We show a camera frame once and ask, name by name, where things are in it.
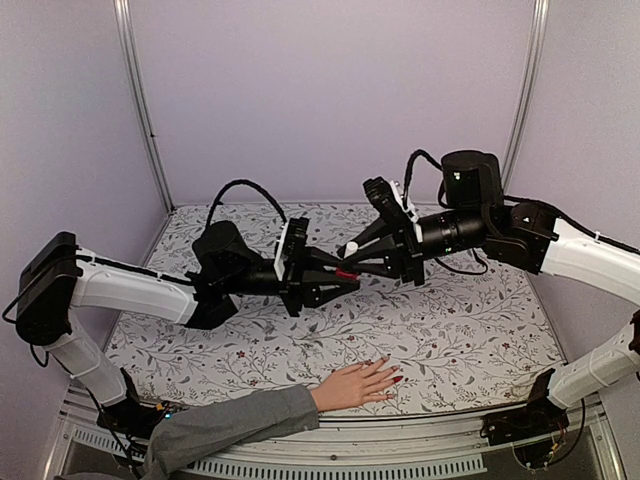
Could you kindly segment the red nail polish bottle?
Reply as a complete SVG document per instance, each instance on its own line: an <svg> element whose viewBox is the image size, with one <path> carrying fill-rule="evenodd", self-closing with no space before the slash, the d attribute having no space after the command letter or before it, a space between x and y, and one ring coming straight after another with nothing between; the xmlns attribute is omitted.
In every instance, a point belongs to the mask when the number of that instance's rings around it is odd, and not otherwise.
<svg viewBox="0 0 640 480"><path fill-rule="evenodd" d="M340 268L337 268L335 270L335 273L336 273L337 276L343 277L343 278L350 278L350 279L357 279L358 278L358 274L357 273L348 272L348 271L342 270Z"/></svg>

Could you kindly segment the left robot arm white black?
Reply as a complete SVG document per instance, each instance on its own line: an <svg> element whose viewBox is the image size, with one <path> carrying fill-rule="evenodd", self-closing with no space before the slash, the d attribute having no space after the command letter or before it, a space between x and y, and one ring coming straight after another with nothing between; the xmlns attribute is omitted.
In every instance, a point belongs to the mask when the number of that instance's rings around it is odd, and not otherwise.
<svg viewBox="0 0 640 480"><path fill-rule="evenodd" d="M56 234L23 269L7 310L18 336L53 356L128 434L148 426L126 375L78 324L73 309L98 307L158 317L190 329L213 330L239 311L236 295L277 297L297 317L358 290L339 259L307 243L308 221L289 220L274 258L252 250L231 221L205 228L192 249L199 269L178 278L102 258L81 248L74 234Z"/></svg>

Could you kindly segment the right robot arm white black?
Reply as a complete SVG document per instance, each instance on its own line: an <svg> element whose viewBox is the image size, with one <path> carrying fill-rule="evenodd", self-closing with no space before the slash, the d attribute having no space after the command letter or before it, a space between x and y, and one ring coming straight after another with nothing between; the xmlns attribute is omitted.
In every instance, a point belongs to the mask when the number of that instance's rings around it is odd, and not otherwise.
<svg viewBox="0 0 640 480"><path fill-rule="evenodd" d="M499 161L476 150L436 162L443 212L421 217L409 199L413 152L402 183L381 177L363 188L378 218L341 246L342 269L421 285L424 264L480 248L486 257L531 274L576 280L632 304L639 302L639 251L591 231L558 208L503 192Z"/></svg>

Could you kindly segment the grey sleeved forearm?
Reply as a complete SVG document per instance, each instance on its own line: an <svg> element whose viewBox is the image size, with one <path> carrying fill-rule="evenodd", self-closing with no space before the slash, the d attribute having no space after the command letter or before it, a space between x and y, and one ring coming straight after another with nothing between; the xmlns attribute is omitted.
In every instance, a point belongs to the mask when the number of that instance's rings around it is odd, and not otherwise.
<svg viewBox="0 0 640 480"><path fill-rule="evenodd" d="M238 443L292 435L319 427L319 413L304 386L257 391L247 396L191 408L154 429L144 462L145 479L172 473Z"/></svg>

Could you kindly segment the mannequin hand with nails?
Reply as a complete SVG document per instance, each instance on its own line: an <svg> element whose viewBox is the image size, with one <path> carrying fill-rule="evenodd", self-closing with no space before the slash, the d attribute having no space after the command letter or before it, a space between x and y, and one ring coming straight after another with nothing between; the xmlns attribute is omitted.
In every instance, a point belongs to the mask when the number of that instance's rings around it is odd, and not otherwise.
<svg viewBox="0 0 640 480"><path fill-rule="evenodd" d="M390 400L391 388L403 376L398 366L389 366L390 358L375 362L358 362L333 371L322 383L310 390L319 413L362 407Z"/></svg>

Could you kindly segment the aluminium front rail frame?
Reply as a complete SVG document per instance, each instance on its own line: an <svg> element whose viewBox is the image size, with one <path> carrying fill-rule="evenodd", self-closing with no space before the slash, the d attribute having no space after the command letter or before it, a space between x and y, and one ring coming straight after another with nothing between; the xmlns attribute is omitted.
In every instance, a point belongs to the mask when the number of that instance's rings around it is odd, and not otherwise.
<svg viewBox="0 0 640 480"><path fill-rule="evenodd" d="M327 413L319 429L230 447L189 463L177 479L634 479L598 395L572 407L569 425L497 444L488 415L520 403L437 412Z"/></svg>

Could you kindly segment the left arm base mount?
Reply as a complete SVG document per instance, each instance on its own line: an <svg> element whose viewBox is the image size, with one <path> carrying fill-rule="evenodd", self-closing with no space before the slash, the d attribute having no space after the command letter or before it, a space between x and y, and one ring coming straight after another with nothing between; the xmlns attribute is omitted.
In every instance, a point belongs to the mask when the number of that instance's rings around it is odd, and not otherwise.
<svg viewBox="0 0 640 480"><path fill-rule="evenodd" d="M100 405L97 425L116 433L149 440L154 429L163 420L171 418L176 410L167 401L154 406L142 404L132 378L124 369L120 371L126 386L125 397L112 406Z"/></svg>

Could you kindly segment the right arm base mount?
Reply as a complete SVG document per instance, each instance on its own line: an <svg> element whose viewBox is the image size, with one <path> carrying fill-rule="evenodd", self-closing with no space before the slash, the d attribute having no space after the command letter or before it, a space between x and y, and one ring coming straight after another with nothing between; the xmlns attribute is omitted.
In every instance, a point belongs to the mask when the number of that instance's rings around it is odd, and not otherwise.
<svg viewBox="0 0 640 480"><path fill-rule="evenodd" d="M555 369L540 374L533 383L526 404L513 410L489 413L482 417L479 435L490 446L502 445L533 437L560 433L558 439L539 445L520 446L514 450L518 463L529 471L546 470L567 459L578 446L586 423L586 404L581 400L581 422L573 444L564 452L570 425L567 409L557 407L549 399L551 377Z"/></svg>

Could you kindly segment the aluminium corner post right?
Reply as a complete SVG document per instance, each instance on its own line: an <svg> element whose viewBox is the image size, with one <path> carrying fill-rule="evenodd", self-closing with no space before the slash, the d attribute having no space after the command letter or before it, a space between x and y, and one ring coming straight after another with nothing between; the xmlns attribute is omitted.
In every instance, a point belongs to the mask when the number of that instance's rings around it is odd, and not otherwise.
<svg viewBox="0 0 640 480"><path fill-rule="evenodd" d="M504 155L503 187L508 188L515 172L516 162L526 129L528 114L534 96L535 83L544 50L549 0L535 0L527 43L523 77L516 105L515 117Z"/></svg>

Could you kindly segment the aluminium corner post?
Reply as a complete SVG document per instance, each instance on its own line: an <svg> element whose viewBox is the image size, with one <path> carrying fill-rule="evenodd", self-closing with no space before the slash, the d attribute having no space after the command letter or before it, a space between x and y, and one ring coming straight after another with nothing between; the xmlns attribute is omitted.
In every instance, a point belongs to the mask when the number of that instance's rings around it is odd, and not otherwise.
<svg viewBox="0 0 640 480"><path fill-rule="evenodd" d="M114 0L113 7L127 78L152 179L157 188L161 204L165 212L170 215L176 209L176 206L162 164L155 129L144 91L142 71L132 24L131 5L127 0Z"/></svg>
<svg viewBox="0 0 640 480"><path fill-rule="evenodd" d="M544 50L549 0L535 0L527 43L523 77L516 105L515 117L504 155L503 187L508 188L515 172L516 162L526 129L528 114L534 96L535 83Z"/></svg>

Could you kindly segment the aluminium corner post left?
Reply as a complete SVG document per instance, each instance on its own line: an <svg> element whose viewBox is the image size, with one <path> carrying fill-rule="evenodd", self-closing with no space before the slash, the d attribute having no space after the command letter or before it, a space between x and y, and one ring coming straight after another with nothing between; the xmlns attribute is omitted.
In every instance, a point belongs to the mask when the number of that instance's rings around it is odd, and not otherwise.
<svg viewBox="0 0 640 480"><path fill-rule="evenodd" d="M132 24L131 5L127 0L114 0L113 7L127 78L152 179L157 188L161 204L165 212L170 215L176 209L176 206L162 164L155 129L144 91L142 71Z"/></svg>

